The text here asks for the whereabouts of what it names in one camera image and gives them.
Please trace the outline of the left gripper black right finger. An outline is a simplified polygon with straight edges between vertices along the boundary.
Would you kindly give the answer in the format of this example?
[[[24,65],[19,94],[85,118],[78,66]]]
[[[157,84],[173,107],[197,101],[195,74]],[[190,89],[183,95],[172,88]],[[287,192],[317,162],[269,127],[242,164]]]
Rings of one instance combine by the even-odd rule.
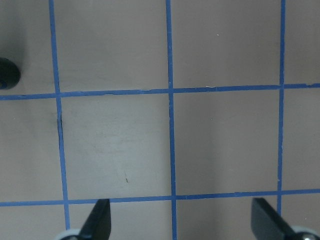
[[[296,233],[264,199],[251,202],[251,230],[257,240],[289,240]]]

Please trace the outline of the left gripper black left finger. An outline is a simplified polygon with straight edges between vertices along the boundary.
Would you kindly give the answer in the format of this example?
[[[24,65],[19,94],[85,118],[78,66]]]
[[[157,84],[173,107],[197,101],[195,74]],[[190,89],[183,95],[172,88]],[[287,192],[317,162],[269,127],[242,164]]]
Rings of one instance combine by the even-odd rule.
[[[79,240],[108,240],[111,235],[111,207],[109,199],[99,199],[78,234]]]

